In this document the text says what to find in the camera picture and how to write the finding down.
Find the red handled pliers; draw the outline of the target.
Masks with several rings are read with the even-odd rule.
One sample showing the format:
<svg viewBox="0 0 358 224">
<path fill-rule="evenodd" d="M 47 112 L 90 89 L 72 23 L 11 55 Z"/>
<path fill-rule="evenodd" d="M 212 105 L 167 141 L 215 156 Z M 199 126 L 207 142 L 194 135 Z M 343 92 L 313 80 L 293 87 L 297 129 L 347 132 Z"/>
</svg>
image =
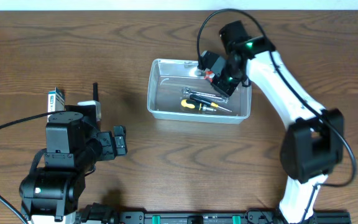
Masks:
<svg viewBox="0 0 358 224">
<path fill-rule="evenodd" d="M 204 72 L 204 79 L 209 81 L 210 83 L 213 82 L 215 74 L 212 71 L 205 71 Z"/>
</svg>

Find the silver ratchet wrench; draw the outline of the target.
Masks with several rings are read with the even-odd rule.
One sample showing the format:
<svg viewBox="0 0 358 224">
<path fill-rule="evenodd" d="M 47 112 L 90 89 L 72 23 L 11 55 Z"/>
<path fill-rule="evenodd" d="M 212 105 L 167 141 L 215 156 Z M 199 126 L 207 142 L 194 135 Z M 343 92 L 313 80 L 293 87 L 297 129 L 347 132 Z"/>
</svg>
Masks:
<svg viewBox="0 0 358 224">
<path fill-rule="evenodd" d="M 229 101 L 229 98 L 228 97 L 225 97 L 225 96 L 222 96 L 222 95 L 216 95 L 216 94 L 212 94 L 212 93 L 204 93 L 204 92 L 200 92 L 200 91 L 194 91 L 194 90 L 191 90 L 189 88 L 182 88 L 181 92 L 184 94 L 184 95 L 198 95 L 198 96 L 202 96 L 202 97 L 205 97 L 205 98 L 208 98 L 210 100 L 216 100 L 216 101 L 219 101 L 219 102 L 223 102 L 223 103 L 227 103 Z"/>
</svg>

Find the yellow black stubby screwdriver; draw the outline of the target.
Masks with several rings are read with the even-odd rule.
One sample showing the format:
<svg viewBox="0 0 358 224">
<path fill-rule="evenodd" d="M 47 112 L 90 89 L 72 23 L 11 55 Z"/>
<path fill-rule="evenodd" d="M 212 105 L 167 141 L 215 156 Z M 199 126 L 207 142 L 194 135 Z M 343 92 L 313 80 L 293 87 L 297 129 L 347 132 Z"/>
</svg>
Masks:
<svg viewBox="0 0 358 224">
<path fill-rule="evenodd" d="M 181 100 L 181 106 L 184 108 L 197 110 L 197 111 L 209 111 L 209 112 L 215 112 L 216 109 L 213 107 L 210 107 L 204 103 L 199 103 L 195 100 L 191 99 L 183 99 Z"/>
</svg>

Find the thin black yellow screwdriver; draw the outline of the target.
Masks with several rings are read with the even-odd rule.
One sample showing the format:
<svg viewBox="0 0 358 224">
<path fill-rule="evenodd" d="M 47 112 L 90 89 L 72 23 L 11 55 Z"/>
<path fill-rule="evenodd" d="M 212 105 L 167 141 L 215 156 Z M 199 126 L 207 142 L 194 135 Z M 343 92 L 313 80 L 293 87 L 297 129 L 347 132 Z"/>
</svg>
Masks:
<svg viewBox="0 0 358 224">
<path fill-rule="evenodd" d="M 207 99 L 207 98 L 205 98 L 203 96 L 199 96 L 199 95 L 196 95 L 196 94 L 191 94 L 190 99 L 195 100 L 198 103 L 202 103 L 202 104 L 205 104 L 207 106 L 219 109 L 221 111 L 226 111 L 226 112 L 230 112 L 230 113 L 232 112 L 232 110 L 229 110 L 229 109 L 227 109 L 225 107 L 222 107 L 222 106 L 218 105 L 217 103 L 213 102 L 212 100 L 209 100 L 209 99 Z"/>
</svg>

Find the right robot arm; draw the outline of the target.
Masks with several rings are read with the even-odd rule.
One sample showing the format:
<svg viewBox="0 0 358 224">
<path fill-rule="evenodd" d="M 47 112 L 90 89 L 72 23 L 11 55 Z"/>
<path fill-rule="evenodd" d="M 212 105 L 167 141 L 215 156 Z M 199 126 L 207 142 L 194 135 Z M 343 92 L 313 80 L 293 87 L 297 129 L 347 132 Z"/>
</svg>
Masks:
<svg viewBox="0 0 358 224">
<path fill-rule="evenodd" d="M 327 110 L 301 87 L 265 34 L 251 37 L 242 22 L 235 21 L 225 25 L 219 36 L 226 58 L 198 52 L 199 68 L 214 75 L 213 88 L 229 97 L 239 85 L 256 84 L 286 129 L 280 162 L 288 178 L 273 222 L 315 221 L 317 194 L 343 158 L 342 113 Z"/>
</svg>

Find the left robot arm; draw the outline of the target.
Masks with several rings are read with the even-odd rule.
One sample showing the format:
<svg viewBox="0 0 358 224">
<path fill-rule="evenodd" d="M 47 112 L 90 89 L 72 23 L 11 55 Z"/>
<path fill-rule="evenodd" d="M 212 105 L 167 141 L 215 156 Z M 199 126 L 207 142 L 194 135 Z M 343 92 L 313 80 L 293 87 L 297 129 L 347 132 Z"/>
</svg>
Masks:
<svg viewBox="0 0 358 224">
<path fill-rule="evenodd" d="M 45 132 L 47 146 L 19 187 L 21 212 L 27 221 L 46 216 L 62 222 L 77 211 L 86 174 L 95 164 L 127 154 L 126 129 L 101 131 L 95 105 L 66 105 L 49 116 Z"/>
</svg>

